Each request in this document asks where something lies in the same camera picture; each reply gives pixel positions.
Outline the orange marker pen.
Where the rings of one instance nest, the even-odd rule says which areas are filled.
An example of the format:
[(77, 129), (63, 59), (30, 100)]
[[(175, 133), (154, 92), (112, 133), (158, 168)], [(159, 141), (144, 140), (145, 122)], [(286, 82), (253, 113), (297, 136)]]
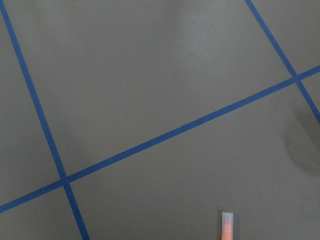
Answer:
[(234, 239), (234, 213), (222, 212), (221, 216), (221, 240)]

